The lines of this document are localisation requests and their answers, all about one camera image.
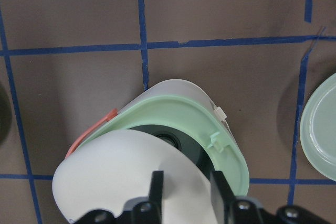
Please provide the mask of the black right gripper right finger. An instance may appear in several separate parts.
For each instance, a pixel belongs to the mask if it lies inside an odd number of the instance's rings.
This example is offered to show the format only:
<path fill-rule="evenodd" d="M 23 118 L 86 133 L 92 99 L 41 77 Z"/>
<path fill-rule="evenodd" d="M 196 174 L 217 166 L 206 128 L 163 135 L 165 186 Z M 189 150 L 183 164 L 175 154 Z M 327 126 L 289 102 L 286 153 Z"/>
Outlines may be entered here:
<path fill-rule="evenodd" d="M 261 204 L 246 196 L 235 196 L 223 172 L 210 175 L 211 203 L 218 223 L 264 223 Z"/>

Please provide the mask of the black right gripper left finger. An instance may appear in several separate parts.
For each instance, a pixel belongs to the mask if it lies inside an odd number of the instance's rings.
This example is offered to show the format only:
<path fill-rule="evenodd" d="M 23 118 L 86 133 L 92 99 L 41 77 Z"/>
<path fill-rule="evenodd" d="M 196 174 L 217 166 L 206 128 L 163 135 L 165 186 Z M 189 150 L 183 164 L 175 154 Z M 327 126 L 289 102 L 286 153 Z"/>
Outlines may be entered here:
<path fill-rule="evenodd" d="M 132 223 L 162 223 L 164 171 L 152 172 L 149 194 L 132 209 Z"/>

